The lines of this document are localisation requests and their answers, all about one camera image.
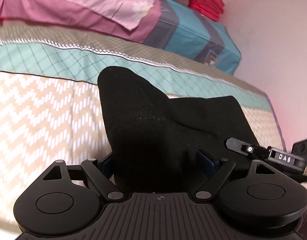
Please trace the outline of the black pants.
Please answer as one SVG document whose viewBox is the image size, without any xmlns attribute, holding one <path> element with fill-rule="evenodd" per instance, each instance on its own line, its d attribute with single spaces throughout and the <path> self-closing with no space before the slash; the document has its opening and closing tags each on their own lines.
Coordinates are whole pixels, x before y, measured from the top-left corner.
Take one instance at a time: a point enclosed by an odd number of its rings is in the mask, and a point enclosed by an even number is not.
<svg viewBox="0 0 307 240">
<path fill-rule="evenodd" d="M 98 88 L 114 179 L 122 190 L 186 192 L 207 171 L 195 161 L 198 150 L 231 159 L 241 170 L 250 166 L 225 147 L 229 138 L 258 142 L 234 97 L 170 99 L 132 70 L 115 66 L 100 72 Z"/>
</svg>

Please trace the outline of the patterned yellow beige bed quilt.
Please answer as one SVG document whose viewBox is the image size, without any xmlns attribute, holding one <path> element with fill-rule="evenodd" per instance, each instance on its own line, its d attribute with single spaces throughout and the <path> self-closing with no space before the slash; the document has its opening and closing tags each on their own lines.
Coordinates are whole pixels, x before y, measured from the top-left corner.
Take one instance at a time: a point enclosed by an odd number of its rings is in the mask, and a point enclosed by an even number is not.
<svg viewBox="0 0 307 240">
<path fill-rule="evenodd" d="M 96 85 L 125 67 L 170 98 L 235 97 L 262 146 L 283 149 L 261 90 L 214 67 L 91 31 L 21 21 L 0 23 L 0 239 L 15 239 L 13 205 L 54 161 L 102 158 L 108 143 Z"/>
</svg>

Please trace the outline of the blue grey striped pillow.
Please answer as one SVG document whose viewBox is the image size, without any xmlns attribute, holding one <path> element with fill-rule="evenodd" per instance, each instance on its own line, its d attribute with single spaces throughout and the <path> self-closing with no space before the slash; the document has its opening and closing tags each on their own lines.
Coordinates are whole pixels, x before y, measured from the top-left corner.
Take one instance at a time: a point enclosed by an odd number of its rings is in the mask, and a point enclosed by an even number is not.
<svg viewBox="0 0 307 240">
<path fill-rule="evenodd" d="M 234 73 L 241 53 L 225 26 L 173 0 L 161 0 L 161 11 L 146 46 Z"/>
</svg>

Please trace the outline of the pink floral pillow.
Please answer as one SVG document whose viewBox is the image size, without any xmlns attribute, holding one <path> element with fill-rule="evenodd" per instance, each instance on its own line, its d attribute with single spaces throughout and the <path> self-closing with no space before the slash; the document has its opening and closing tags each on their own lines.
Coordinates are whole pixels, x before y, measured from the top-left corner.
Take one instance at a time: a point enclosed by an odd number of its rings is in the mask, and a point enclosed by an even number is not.
<svg viewBox="0 0 307 240">
<path fill-rule="evenodd" d="M 161 14 L 160 0 L 0 0 L 0 19 L 88 29 L 138 43 Z"/>
</svg>

